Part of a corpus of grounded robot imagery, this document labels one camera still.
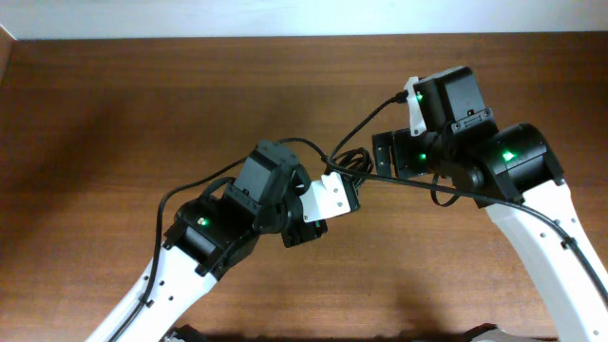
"green led indicator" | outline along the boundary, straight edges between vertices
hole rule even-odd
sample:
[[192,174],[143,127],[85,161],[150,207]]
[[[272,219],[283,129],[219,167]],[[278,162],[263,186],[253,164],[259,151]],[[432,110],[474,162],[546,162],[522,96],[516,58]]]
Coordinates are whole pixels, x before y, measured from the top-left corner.
[[504,151],[504,153],[503,153],[503,158],[504,158],[505,162],[509,162],[510,160],[512,160],[515,157],[516,156],[513,153],[509,152],[509,151]]

